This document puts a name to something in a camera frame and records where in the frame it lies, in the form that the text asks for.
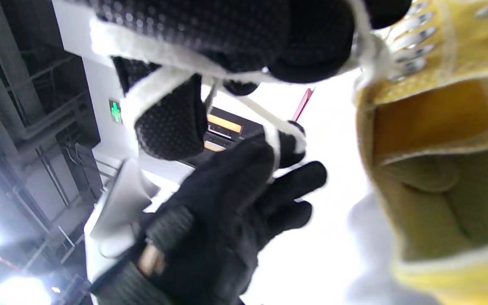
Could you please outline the person's left hand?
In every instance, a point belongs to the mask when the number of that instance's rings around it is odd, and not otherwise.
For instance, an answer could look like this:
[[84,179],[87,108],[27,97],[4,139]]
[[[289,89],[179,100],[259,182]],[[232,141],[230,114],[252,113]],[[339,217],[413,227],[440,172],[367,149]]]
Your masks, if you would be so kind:
[[165,255],[145,276],[134,305],[242,305],[258,255],[275,237],[300,229],[313,207],[302,197],[327,183],[327,169],[298,164],[294,137],[279,133],[279,154],[260,131],[214,154],[155,212],[148,238]]

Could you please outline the person's right hand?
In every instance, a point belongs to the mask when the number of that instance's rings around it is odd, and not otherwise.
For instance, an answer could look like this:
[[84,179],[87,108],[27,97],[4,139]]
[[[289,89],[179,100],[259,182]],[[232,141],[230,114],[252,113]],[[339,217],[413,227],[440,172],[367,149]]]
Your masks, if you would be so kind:
[[132,145],[179,161],[204,150],[219,87],[309,84],[357,66],[353,0],[73,0],[94,14],[92,49],[111,59]]

